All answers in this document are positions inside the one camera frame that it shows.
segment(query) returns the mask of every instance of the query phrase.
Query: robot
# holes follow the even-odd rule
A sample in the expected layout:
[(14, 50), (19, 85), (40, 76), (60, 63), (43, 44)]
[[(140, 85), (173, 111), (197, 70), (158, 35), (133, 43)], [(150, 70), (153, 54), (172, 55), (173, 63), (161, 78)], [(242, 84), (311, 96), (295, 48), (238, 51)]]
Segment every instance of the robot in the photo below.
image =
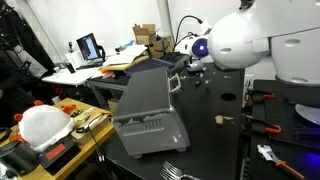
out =
[(283, 95), (320, 125), (320, 0), (241, 0), (218, 21), (209, 55), (222, 70), (252, 66), (271, 55)]

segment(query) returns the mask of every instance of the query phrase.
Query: container handle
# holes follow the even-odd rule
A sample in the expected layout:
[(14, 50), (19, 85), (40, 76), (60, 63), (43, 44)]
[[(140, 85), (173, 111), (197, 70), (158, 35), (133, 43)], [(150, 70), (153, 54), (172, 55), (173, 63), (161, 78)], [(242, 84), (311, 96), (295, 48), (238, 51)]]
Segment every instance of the container handle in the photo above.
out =
[(177, 80), (178, 85), (175, 88), (173, 88), (172, 90), (170, 90), (170, 93), (172, 93), (172, 94), (179, 92), (179, 90), (181, 89), (181, 82), (180, 82), (179, 75), (177, 73), (174, 76), (172, 76), (171, 78), (169, 78), (170, 89), (171, 89), (171, 82), (173, 82), (175, 79)]

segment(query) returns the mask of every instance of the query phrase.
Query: gray container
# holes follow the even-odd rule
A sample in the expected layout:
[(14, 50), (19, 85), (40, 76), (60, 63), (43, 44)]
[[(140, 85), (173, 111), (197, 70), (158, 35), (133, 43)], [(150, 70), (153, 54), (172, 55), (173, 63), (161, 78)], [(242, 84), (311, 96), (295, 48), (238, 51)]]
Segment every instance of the gray container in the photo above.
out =
[(190, 146), (181, 120), (180, 89), (179, 76), (170, 77), (166, 67), (133, 74), (112, 117), (130, 156), (171, 149), (182, 152)]

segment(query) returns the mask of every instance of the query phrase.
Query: wooden workbench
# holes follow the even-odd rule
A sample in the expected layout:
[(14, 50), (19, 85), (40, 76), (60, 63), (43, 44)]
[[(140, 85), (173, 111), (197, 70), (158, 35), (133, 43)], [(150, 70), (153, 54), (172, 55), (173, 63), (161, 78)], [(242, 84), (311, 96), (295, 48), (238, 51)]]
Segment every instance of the wooden workbench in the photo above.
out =
[[(61, 106), (66, 105), (76, 105), (77, 109), (88, 109), (92, 106), (81, 103), (79, 101), (66, 98), (61, 102), (55, 104), (54, 106), (57, 108), (61, 108)], [(94, 113), (92, 114), (91, 118), (96, 117), (99, 113), (108, 111), (96, 108)], [(105, 142), (113, 133), (115, 132), (113, 125), (110, 123), (108, 124), (101, 132), (99, 132), (95, 139), (99, 144)], [(9, 141), (6, 140), (5, 142), (1, 143), (0, 146), (8, 143)], [(48, 179), (66, 179), (68, 175), (70, 175), (82, 162), (84, 162), (93, 152), (95, 152), (95, 142), (91, 139), (86, 145), (79, 146), (81, 151), (69, 162), (67, 163), (59, 172), (57, 172), (54, 176), (50, 175), (40, 164), (36, 169), (25, 176), (18, 177), (18, 179), (30, 179), (30, 180), (48, 180)]]

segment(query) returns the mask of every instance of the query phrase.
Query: computer monitor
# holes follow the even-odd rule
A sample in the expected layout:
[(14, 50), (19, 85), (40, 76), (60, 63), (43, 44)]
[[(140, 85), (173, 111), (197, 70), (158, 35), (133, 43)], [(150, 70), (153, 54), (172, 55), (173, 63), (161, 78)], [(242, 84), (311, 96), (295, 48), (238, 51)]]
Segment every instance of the computer monitor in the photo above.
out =
[(97, 45), (93, 33), (79, 38), (77, 40), (77, 43), (84, 60), (93, 61), (102, 58), (99, 52), (99, 46)]

